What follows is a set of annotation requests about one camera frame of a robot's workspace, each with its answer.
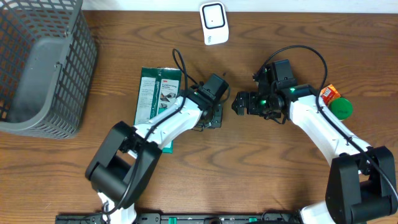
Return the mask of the orange snack packet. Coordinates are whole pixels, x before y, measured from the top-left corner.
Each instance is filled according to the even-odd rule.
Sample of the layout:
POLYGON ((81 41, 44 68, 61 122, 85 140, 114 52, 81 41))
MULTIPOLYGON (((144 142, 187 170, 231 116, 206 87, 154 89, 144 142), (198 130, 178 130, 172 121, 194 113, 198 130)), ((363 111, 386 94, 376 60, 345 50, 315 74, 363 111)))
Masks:
POLYGON ((327 106, 334 100, 341 97, 337 89, 332 85, 328 85, 321 90, 321 98, 327 106))

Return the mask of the white green package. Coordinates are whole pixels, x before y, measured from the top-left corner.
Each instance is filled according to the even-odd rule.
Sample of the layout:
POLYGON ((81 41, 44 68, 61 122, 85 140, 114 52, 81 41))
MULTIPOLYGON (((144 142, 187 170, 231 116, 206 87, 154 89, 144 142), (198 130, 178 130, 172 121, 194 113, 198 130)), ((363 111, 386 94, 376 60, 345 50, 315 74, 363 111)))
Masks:
POLYGON ((176 68, 142 67, 134 125, 171 107, 180 91, 182 73, 176 68))

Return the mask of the green lidded white canister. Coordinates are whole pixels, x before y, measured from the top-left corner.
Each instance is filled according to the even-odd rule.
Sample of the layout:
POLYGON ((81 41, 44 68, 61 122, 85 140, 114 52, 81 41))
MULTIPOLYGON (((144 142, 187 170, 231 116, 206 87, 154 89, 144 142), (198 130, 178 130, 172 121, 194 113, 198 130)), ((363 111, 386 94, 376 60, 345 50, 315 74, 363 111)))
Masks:
POLYGON ((345 120, 353 114, 353 105, 346 98, 337 98, 328 105, 329 110, 340 120, 345 120))

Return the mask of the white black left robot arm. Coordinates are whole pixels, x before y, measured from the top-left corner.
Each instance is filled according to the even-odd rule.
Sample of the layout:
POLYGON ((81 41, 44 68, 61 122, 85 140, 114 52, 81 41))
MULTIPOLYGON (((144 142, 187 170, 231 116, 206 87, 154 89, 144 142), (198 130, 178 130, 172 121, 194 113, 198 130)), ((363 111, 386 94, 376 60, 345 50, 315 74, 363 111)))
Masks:
POLYGON ((152 119, 115 124, 89 163, 85 177, 102 203, 103 223, 133 223, 134 204, 145 191, 163 148, 221 105, 224 90, 189 88, 152 119))

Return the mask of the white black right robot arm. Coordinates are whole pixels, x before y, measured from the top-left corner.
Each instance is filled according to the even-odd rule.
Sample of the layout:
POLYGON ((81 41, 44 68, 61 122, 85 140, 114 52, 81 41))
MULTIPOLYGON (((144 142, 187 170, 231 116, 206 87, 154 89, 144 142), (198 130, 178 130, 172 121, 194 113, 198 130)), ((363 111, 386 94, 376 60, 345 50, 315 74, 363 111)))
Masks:
POLYGON ((310 85, 240 91, 236 114, 282 118, 302 129, 330 165, 325 199, 300 211, 302 223, 366 223, 397 212, 394 156, 353 134, 310 85))

